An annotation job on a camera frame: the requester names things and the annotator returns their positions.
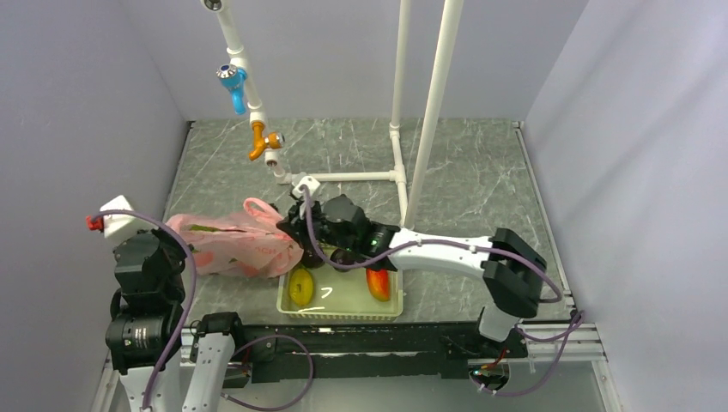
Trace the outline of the pink plastic bag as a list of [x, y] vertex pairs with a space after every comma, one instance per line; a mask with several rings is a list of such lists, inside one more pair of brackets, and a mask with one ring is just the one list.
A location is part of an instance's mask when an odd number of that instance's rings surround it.
[[177, 214], [167, 225], [191, 245], [201, 276], [275, 278], [288, 273], [303, 255], [298, 243], [276, 227], [281, 220], [274, 206], [249, 197], [229, 215]]

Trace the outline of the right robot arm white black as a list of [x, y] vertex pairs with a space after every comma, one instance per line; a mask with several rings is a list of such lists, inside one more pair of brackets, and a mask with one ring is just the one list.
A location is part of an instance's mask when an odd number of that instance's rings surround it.
[[276, 224], [304, 252], [337, 270], [439, 271], [481, 282], [494, 305], [484, 308], [473, 333], [476, 351], [493, 356], [516, 324], [537, 315], [546, 263], [514, 231], [453, 238], [369, 219], [340, 195], [320, 203], [301, 197]]

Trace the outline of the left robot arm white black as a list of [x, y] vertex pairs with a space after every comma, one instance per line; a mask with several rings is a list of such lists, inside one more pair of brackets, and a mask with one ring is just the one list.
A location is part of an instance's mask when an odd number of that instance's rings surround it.
[[181, 388], [185, 254], [160, 229], [141, 230], [114, 250], [119, 288], [106, 345], [133, 411], [216, 411], [228, 362], [247, 345], [240, 316], [217, 312], [195, 329], [189, 386]]

